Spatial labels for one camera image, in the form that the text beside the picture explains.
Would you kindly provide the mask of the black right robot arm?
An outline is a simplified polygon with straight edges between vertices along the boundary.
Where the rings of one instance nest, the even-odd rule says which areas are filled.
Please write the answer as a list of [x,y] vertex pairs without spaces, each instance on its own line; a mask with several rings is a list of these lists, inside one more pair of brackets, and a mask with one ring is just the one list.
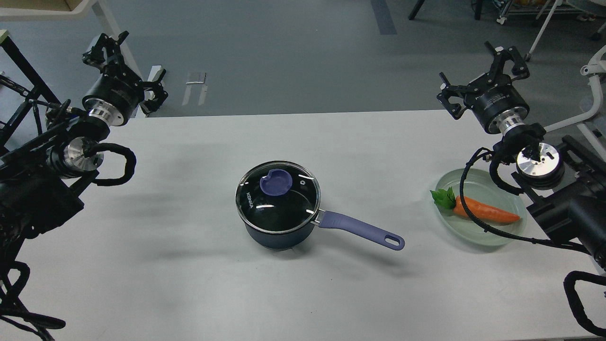
[[[502,139],[493,149],[481,147],[472,155],[460,177],[458,194],[452,188],[433,190],[435,205],[469,218],[487,233],[582,252],[604,270],[604,160],[569,135],[559,145],[544,143],[547,130],[524,121],[529,106],[513,86],[529,77],[526,60],[514,46],[494,47],[485,42],[485,47],[493,58],[489,71],[466,85],[453,85],[440,73],[437,99],[454,119],[471,110],[486,133],[501,134]],[[490,162],[488,173],[498,188],[528,196],[532,204],[526,209],[547,239],[522,237],[491,226],[491,222],[511,223],[513,216],[464,194],[464,181],[481,158]]]

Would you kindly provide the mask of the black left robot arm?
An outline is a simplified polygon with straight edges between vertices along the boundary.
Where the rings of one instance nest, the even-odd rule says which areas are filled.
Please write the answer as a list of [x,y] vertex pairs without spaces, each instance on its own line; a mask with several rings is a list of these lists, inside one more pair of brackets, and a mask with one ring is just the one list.
[[101,33],[83,54],[84,64],[100,76],[82,99],[81,108],[59,101],[12,39],[4,33],[1,48],[32,84],[31,89],[6,76],[1,84],[22,97],[1,123],[1,319],[43,341],[49,330],[64,328],[61,319],[30,312],[19,295],[30,276],[17,261],[26,240],[62,226],[84,209],[80,195],[91,184],[120,186],[132,179],[136,156],[123,145],[107,143],[113,126],[124,126],[137,107],[156,112],[168,97],[165,69],[144,81],[129,67],[123,47],[128,32],[112,38]]

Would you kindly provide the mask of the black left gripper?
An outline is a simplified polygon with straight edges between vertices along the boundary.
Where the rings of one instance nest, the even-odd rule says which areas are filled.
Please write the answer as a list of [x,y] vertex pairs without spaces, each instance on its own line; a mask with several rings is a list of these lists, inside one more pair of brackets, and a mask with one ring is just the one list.
[[[123,31],[114,39],[100,33],[82,55],[82,62],[98,69],[100,74],[83,97],[82,105],[88,116],[108,126],[126,125],[138,105],[144,115],[153,114],[168,98],[162,84],[166,69],[159,68],[155,78],[143,81],[128,67],[121,49],[128,35],[128,31]],[[145,99],[149,91],[151,97]]]

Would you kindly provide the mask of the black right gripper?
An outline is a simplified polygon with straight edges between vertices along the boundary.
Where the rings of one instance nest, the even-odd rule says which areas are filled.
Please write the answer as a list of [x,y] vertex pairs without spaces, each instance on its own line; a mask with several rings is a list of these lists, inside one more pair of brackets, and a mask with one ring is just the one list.
[[493,135],[501,132],[497,122],[501,114],[517,114],[521,119],[528,116],[529,106],[512,82],[529,78],[530,71],[515,46],[494,47],[489,41],[483,44],[493,56],[489,71],[467,85],[453,85],[440,72],[442,86],[437,99],[454,119],[470,109],[483,131]]

